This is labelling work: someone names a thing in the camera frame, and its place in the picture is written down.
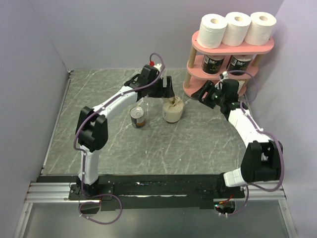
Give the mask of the black paper roll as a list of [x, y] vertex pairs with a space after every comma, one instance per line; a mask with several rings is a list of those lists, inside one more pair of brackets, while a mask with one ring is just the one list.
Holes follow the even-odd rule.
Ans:
[[227, 64], [227, 71], [239, 70], [240, 72], [233, 72], [233, 75], [242, 75], [242, 71], [246, 71], [250, 64], [253, 55], [232, 55]]
[[204, 55], [202, 71], [208, 75], [215, 75], [219, 72], [225, 56]]

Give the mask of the white paper towel roll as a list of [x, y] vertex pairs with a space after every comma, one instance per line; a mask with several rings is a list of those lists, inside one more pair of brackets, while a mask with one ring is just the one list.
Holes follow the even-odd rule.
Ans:
[[222, 43], [232, 47], [241, 45], [251, 24], [250, 16], [241, 12], [230, 12], [225, 19], [227, 26]]
[[221, 44], [227, 27], [226, 19], [218, 14], [206, 14], [202, 17], [197, 42], [206, 49], [215, 49]]
[[262, 46], [269, 41], [276, 18], [267, 12], [254, 12], [250, 15], [251, 24], [244, 38], [247, 44]]

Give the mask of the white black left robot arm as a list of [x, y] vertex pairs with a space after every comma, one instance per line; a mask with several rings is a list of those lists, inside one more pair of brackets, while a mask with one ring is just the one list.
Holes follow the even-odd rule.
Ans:
[[163, 86], [163, 63], [145, 65], [132, 76], [121, 89], [105, 102], [84, 107], [79, 115], [73, 147], [81, 153], [81, 169], [76, 181], [80, 193], [93, 199], [98, 193], [98, 163], [100, 150], [108, 141], [108, 123], [125, 108], [144, 97], [171, 98], [174, 96], [171, 77]]

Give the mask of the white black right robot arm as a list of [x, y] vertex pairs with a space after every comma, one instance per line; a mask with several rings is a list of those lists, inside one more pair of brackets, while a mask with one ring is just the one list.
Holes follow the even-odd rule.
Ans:
[[240, 168], [225, 172], [216, 191], [221, 197], [229, 197], [234, 187], [253, 185], [258, 182], [277, 181], [272, 192], [280, 188], [284, 178], [284, 160], [281, 143], [270, 133], [264, 132], [252, 118], [247, 105], [239, 101], [239, 83], [234, 79], [223, 79], [214, 84], [206, 81], [192, 98], [213, 109], [218, 106], [227, 121], [234, 126], [243, 140], [246, 151]]

